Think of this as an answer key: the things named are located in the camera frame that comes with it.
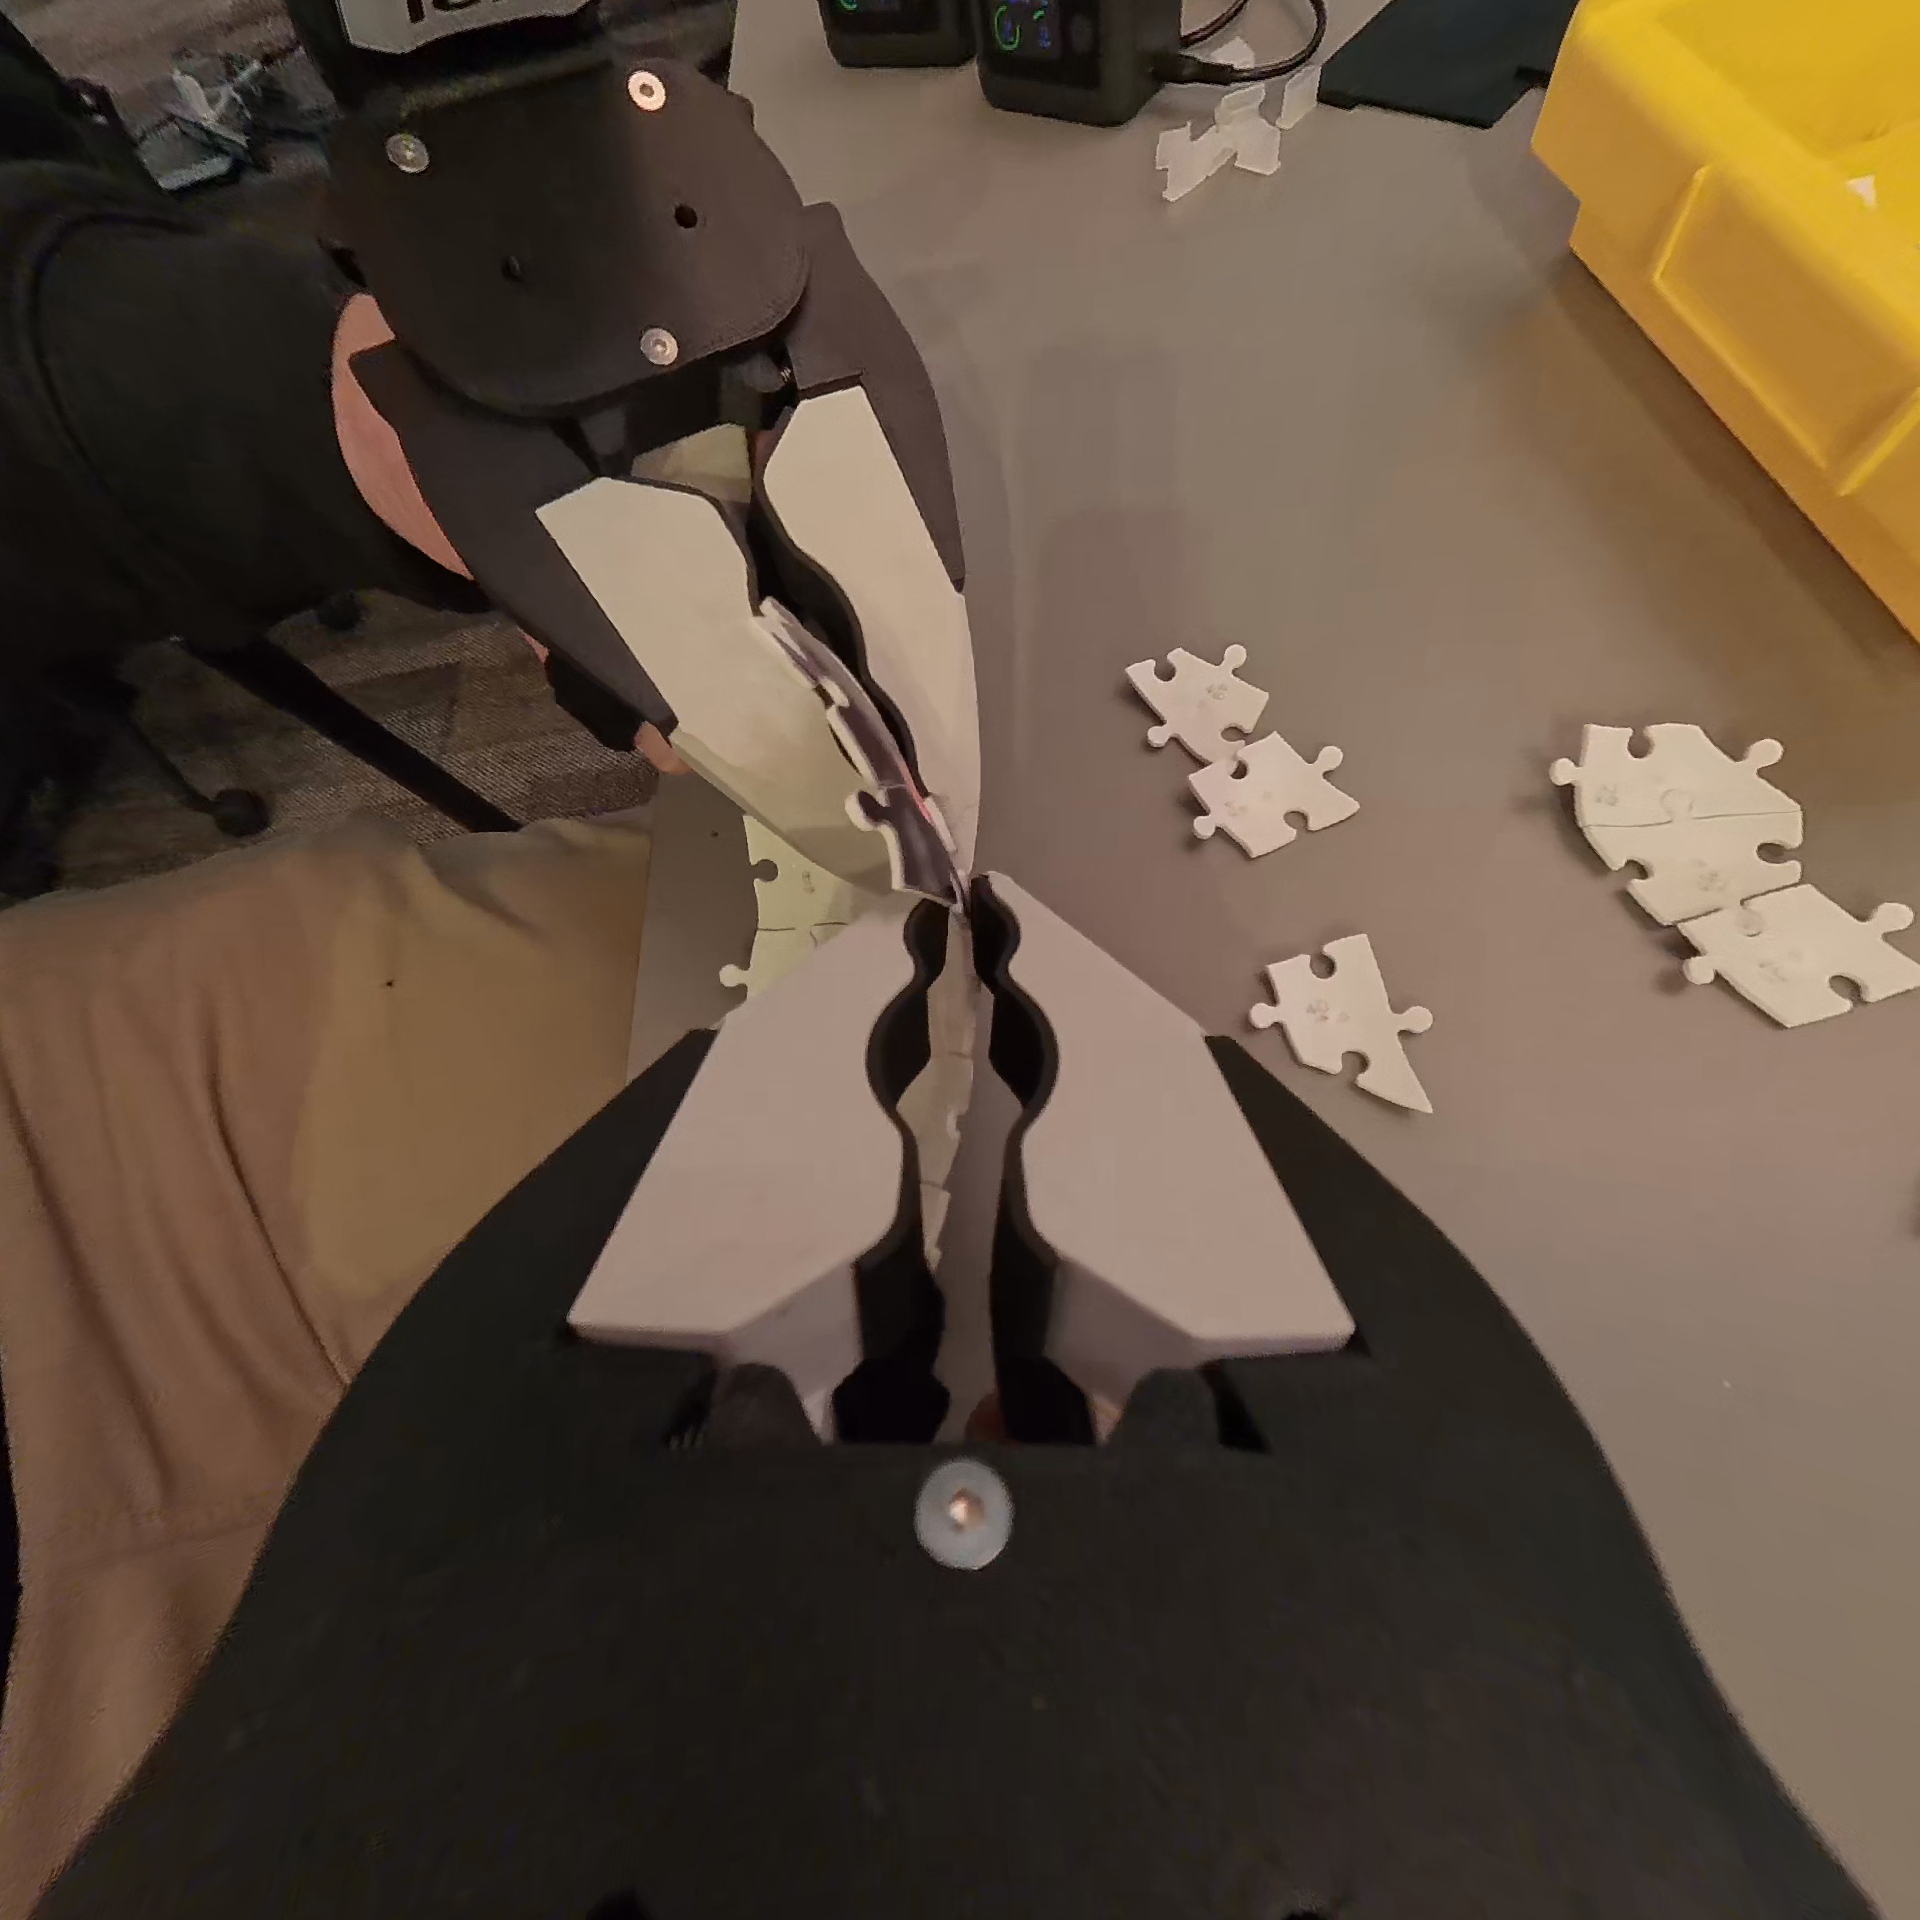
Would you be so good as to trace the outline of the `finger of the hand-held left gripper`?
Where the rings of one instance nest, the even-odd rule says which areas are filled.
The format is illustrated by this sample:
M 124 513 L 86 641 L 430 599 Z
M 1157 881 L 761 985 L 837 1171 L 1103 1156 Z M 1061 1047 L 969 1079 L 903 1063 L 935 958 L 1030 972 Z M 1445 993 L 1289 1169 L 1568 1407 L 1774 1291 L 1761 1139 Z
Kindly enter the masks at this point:
M 896 889 L 959 889 L 980 791 L 969 610 L 863 391 L 800 400 L 753 507 L 782 647 L 805 652 L 855 766 L 861 856 L 884 858 Z
M 853 603 L 856 675 L 758 598 L 706 496 L 594 479 L 541 505 L 559 550 L 662 697 L 655 730 L 742 814 L 839 881 L 964 900 L 964 603 L 936 561 L 884 563 Z

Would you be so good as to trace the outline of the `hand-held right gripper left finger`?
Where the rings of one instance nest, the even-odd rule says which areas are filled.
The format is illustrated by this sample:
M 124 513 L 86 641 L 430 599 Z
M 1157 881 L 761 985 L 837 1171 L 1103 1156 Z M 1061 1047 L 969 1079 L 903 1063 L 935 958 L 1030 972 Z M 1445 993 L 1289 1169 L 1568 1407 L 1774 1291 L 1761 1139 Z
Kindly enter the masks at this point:
M 840 1442 L 951 1404 L 935 1275 L 961 1116 L 951 912 L 881 904 L 708 1035 L 566 1314 L 576 1337 L 775 1369 Z

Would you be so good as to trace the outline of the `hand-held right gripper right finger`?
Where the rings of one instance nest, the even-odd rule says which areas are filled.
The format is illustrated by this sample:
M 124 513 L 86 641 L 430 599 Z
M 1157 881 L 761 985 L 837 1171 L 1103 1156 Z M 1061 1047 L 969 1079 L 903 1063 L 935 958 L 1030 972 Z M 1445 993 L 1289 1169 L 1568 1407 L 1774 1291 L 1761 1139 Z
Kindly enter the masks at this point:
M 1208 1033 L 1001 873 L 972 894 L 989 1065 L 1016 1105 L 992 1232 L 999 1417 L 1085 1446 L 1141 1382 L 1353 1337 Z

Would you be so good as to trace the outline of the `assembled white puzzle section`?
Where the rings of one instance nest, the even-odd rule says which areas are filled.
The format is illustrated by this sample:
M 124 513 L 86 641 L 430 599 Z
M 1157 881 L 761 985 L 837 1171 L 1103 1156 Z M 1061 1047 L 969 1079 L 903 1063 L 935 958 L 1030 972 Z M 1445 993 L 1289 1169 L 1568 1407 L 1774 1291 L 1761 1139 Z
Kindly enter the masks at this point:
M 879 696 L 776 599 L 758 603 L 758 625 L 780 659 L 820 697 L 833 746 L 860 772 L 855 825 L 887 840 L 887 881 L 929 881 L 941 900 L 953 904 L 959 879 L 953 831 L 911 769 L 904 738 L 879 707 Z M 871 912 L 879 891 L 831 875 L 756 818 L 744 818 L 742 828 L 758 919 L 748 966 L 721 968 L 718 976 L 721 985 L 756 998 Z M 944 969 L 928 990 L 928 1065 L 897 1108 L 918 1148 L 929 1266 L 941 1266 L 949 1182 L 975 1084 L 975 1001 L 975 976 L 961 954 L 961 935 L 953 931 Z

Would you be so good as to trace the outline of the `white puzzle pieces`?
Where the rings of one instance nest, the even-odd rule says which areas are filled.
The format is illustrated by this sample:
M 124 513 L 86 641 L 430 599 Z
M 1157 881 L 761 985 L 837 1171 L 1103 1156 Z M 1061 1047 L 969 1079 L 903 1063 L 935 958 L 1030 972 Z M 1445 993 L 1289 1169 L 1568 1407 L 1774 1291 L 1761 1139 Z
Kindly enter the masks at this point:
M 1238 646 L 1218 660 L 1174 647 L 1121 675 L 1152 714 L 1145 746 L 1190 759 L 1190 835 L 1271 858 L 1301 832 L 1344 825 L 1360 802 L 1336 782 L 1336 746 L 1306 756 L 1261 727 L 1269 696 L 1244 665 Z M 1599 864 L 1631 873 L 1624 891 L 1644 919 L 1681 935 L 1686 983 L 1720 985 L 1772 1025 L 1801 1030 L 1916 993 L 1916 958 L 1896 947 L 1916 912 L 1880 904 L 1858 918 L 1801 879 L 1790 852 L 1805 814 L 1766 778 L 1782 754 L 1774 738 L 1727 754 L 1695 724 L 1586 724 L 1576 756 L 1556 759 L 1550 782 L 1569 795 Z M 1393 1006 L 1368 937 L 1271 962 L 1264 985 L 1248 1023 L 1277 1030 L 1297 1065 L 1342 1078 L 1354 1063 L 1360 1094 L 1430 1114 L 1405 1043 L 1430 1032 L 1432 1016 Z

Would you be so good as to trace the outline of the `person's left hand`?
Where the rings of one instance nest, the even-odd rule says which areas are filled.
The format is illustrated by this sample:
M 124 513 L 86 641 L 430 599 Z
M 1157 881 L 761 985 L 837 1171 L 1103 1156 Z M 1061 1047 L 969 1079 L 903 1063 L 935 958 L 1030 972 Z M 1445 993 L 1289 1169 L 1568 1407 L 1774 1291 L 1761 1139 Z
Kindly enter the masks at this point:
M 350 295 L 330 332 L 329 400 L 342 466 L 393 550 L 393 583 L 381 591 L 438 614 L 496 617 L 428 507 L 400 438 L 353 370 L 361 356 L 390 343 L 393 328 L 373 295 Z

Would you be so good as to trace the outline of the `black wheeled chair base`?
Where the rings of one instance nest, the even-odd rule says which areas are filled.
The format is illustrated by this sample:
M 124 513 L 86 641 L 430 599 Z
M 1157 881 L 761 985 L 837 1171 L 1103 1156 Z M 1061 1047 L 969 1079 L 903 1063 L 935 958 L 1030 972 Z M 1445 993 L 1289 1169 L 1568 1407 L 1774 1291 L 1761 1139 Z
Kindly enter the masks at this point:
M 522 822 L 361 711 L 310 665 L 288 655 L 269 632 L 248 625 L 210 634 L 177 626 L 162 635 L 162 646 L 327 742 L 329 747 L 388 779 L 444 822 L 465 832 L 522 828 Z

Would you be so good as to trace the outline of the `black device green display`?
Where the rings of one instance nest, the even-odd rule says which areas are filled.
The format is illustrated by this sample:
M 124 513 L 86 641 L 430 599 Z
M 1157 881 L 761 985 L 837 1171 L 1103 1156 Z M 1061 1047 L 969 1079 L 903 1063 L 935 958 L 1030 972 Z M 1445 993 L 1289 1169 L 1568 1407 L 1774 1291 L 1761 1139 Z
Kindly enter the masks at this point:
M 818 3 L 831 59 L 845 68 L 972 65 L 972 3 Z
M 1160 89 L 1178 51 L 1178 3 L 972 3 L 986 106 L 1116 128 Z

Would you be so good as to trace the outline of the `clear plastic parts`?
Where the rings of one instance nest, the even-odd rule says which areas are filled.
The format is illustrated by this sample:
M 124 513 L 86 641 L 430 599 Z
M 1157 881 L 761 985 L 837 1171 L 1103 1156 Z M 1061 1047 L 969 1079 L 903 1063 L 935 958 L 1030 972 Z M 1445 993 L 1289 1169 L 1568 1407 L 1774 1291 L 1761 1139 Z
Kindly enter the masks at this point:
M 1205 124 L 1160 132 L 1154 148 L 1160 200 L 1177 203 L 1225 171 L 1276 176 L 1285 132 L 1317 108 L 1321 73 L 1321 65 L 1309 65 L 1277 81 L 1234 86 Z

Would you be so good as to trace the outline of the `dark flat mat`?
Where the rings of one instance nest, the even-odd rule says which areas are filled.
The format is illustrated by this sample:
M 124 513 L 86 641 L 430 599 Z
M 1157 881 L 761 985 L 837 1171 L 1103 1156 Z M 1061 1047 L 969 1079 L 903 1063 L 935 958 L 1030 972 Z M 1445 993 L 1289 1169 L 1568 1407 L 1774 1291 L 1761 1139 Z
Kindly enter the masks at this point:
M 1389 3 L 1321 65 L 1317 100 L 1492 128 L 1551 78 L 1576 3 Z

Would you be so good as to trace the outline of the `yellow plastic bin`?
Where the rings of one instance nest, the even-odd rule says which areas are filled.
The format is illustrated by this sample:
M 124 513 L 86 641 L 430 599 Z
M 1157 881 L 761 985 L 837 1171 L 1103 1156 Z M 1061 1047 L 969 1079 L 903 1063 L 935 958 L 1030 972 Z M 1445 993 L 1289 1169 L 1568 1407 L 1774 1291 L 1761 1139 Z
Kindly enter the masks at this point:
M 1575 258 L 1918 635 L 1918 6 L 1578 6 L 1530 148 Z

